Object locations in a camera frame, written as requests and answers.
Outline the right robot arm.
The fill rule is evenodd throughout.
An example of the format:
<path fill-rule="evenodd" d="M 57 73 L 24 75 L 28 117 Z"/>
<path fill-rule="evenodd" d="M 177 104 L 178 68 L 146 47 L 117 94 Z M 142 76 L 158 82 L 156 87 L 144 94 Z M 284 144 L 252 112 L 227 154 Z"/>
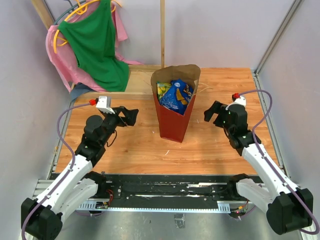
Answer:
<path fill-rule="evenodd" d="M 299 188 L 270 158 L 261 140 L 248 128 L 248 113 L 244 104 L 230 106 L 215 101 L 204 112 L 209 122 L 217 114 L 215 126 L 223 129 L 230 145 L 254 168 L 265 187 L 260 187 L 248 175 L 233 176 L 226 188 L 232 200 L 241 197 L 265 213 L 271 229 L 278 235 L 312 225 L 313 195 Z"/>

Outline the yellow green candy bag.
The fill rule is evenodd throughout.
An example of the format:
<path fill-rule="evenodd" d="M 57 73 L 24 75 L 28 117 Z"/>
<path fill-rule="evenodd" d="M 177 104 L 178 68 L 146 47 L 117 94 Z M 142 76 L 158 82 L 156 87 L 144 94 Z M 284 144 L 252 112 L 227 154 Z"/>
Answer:
<path fill-rule="evenodd" d="M 171 88 L 170 83 L 157 82 L 157 99 L 160 100 L 166 92 Z"/>

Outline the blue Doritos chip bag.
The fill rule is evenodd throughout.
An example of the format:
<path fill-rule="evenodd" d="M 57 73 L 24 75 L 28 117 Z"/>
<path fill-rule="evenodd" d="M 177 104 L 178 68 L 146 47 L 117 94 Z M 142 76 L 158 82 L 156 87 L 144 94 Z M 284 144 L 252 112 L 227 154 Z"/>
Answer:
<path fill-rule="evenodd" d="M 181 79 L 172 80 L 171 88 L 158 100 L 159 104 L 180 115 L 184 115 L 192 99 L 194 88 Z"/>

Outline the red brown paper bag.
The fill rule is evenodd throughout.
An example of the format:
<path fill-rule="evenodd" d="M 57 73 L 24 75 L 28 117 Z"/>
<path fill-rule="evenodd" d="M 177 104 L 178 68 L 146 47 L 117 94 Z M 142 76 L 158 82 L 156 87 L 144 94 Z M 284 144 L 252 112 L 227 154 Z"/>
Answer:
<path fill-rule="evenodd" d="M 159 123 L 159 134 L 163 139 L 181 143 L 189 124 L 196 99 L 201 69 L 195 64 L 168 66 L 156 70 L 150 79 L 156 115 Z M 193 94 L 184 115 L 161 106 L 157 97 L 157 82 L 170 83 L 181 79 L 193 87 Z"/>

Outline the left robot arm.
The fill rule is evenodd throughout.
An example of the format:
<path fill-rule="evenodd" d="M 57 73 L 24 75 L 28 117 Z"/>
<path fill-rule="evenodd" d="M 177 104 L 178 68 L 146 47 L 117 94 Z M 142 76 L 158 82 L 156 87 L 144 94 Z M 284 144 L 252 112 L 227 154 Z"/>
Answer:
<path fill-rule="evenodd" d="M 116 136 L 117 127 L 135 125 L 138 109 L 124 106 L 103 108 L 100 115 L 90 116 L 84 134 L 72 159 L 60 175 L 35 199 L 26 198 L 21 205 L 22 240 L 54 240 L 69 216 L 87 199 L 101 198 L 107 193 L 106 178 L 93 167 Z"/>

